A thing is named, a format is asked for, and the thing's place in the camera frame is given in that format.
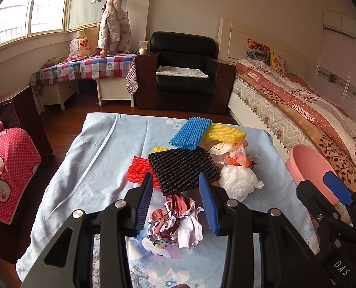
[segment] brown leaf pattern bedding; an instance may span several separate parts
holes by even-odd
[[[272,104],[276,104],[278,108],[280,108],[289,118],[291,118],[331,164],[336,174],[342,182],[344,182],[346,187],[356,192],[356,168],[350,157],[348,157],[348,155],[341,150],[328,135],[303,118],[301,114],[292,109],[275,93],[258,85],[244,73],[238,70],[236,72],[238,77],[254,87],[257,92],[259,92]]]

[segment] pink plastic basin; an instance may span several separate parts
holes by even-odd
[[[326,172],[332,171],[335,175],[336,173],[329,162],[316,150],[303,144],[294,145],[290,149],[286,167],[294,179],[296,186],[301,181],[309,180],[333,206],[339,203],[339,199],[323,183],[323,176]]]

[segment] metal screw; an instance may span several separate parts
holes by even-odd
[[[270,210],[270,214],[271,214],[272,216],[280,216],[282,213],[281,213],[281,211],[280,211],[279,209],[277,209],[277,208],[272,208],[272,209]]]
[[[335,239],[335,247],[337,247],[338,249],[340,248],[342,244],[340,243],[339,239]]]
[[[238,201],[236,199],[229,199],[226,201],[226,205],[229,207],[236,207],[238,205]]]
[[[73,218],[78,219],[78,218],[80,218],[81,216],[83,216],[83,211],[82,211],[82,210],[75,210],[75,211],[73,212]]]
[[[123,199],[120,199],[120,200],[117,200],[114,205],[117,208],[123,208],[126,205],[126,201]]]

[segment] paper bag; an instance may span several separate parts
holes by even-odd
[[[79,38],[79,56],[96,55],[99,51],[97,48],[99,27],[78,30],[77,34]]]

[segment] orange ball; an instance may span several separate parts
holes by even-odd
[[[100,56],[100,57],[107,57],[107,51],[106,51],[106,50],[102,50],[102,51],[99,53],[99,56]]]

